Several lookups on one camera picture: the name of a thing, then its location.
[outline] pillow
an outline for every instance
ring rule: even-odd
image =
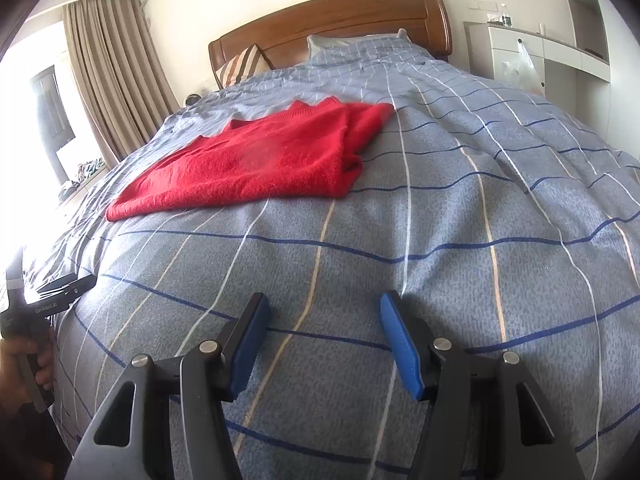
[[[312,34],[306,38],[306,43],[309,46],[309,57],[312,57],[324,48],[345,46],[363,40],[378,40],[385,38],[399,38],[400,40],[411,41],[406,30],[404,30],[404,28],[400,28],[395,34],[369,34],[368,36],[359,36],[357,38],[324,38],[323,36],[316,36],[315,34]]]
[[[262,74],[271,70],[257,45],[244,49],[240,54],[227,61],[216,70],[216,81],[222,90],[235,85],[252,75]]]

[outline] metal screw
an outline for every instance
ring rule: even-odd
[[[218,343],[216,341],[203,341],[200,343],[200,351],[203,354],[211,354],[218,349]]]
[[[138,354],[131,360],[131,365],[136,368],[142,368],[149,362],[149,356],[144,354]]]
[[[433,345],[438,349],[438,350],[442,350],[442,351],[447,351],[447,350],[451,350],[451,341],[449,341],[448,339],[445,339],[443,337],[439,337],[437,338],[434,342]]]
[[[505,352],[502,354],[504,362],[510,365],[516,365],[520,362],[520,356],[516,352]]]

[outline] blue gripper pad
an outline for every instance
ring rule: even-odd
[[[270,316],[269,300],[267,296],[262,295],[262,299],[247,326],[246,332],[242,336],[242,341],[234,354],[231,364],[229,391],[234,399],[244,392],[249,383],[251,371],[254,369],[255,358],[258,355],[260,346],[262,346],[264,334],[267,332]]]
[[[380,297],[380,322],[394,354],[402,384],[414,399],[422,400],[424,381],[420,373],[420,354],[398,312],[396,305],[400,301],[394,290]]]

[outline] gray pillow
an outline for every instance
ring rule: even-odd
[[[312,34],[306,37],[306,43],[309,46],[309,57],[315,56],[324,48],[333,48],[335,46],[345,46],[353,43],[357,43],[363,40],[376,40],[384,38],[400,39],[405,41],[411,41],[409,35],[404,28],[400,28],[396,34],[370,34],[368,36],[359,36],[357,38],[325,38],[324,36],[317,36]]]

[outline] wooden headboard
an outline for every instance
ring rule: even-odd
[[[278,10],[209,43],[213,70],[257,44],[272,68],[308,59],[306,37],[334,38],[397,32],[404,28],[432,56],[452,52],[451,28],[442,0],[310,0]]]

